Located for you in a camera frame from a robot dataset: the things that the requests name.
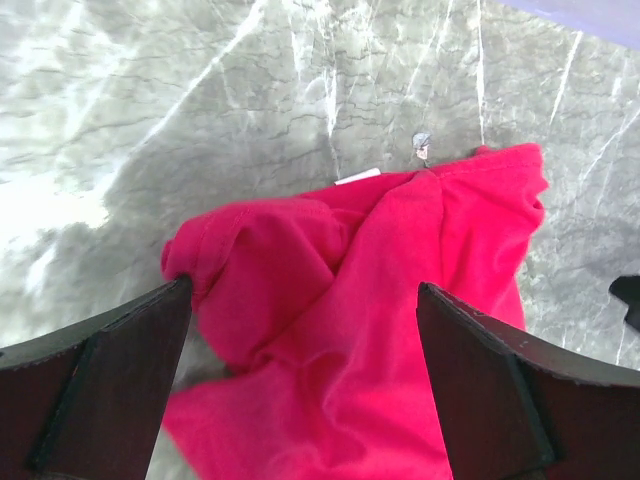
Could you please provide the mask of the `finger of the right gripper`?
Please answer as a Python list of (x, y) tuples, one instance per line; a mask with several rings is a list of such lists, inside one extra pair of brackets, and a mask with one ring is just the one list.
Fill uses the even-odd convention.
[(637, 333), (640, 332), (640, 276), (624, 275), (609, 286), (609, 293), (627, 308), (624, 322)]

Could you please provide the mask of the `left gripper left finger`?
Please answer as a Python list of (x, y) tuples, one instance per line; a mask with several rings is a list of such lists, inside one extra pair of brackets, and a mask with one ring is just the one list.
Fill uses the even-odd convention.
[(182, 276), (1, 350), (4, 479), (143, 479), (191, 318)]

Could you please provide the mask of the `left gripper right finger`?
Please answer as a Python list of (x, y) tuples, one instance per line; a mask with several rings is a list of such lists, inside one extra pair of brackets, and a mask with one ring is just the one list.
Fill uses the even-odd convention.
[(636, 479), (639, 373), (565, 350), (434, 284), (417, 321), (456, 479)]

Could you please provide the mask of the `red t shirt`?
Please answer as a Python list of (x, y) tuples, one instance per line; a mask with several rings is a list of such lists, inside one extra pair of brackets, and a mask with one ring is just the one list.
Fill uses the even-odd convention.
[(193, 283), (230, 370), (163, 419), (202, 479), (447, 479), (416, 320), (433, 283), (516, 328), (516, 274), (541, 225), (541, 149), (470, 158), (186, 221), (161, 268)]

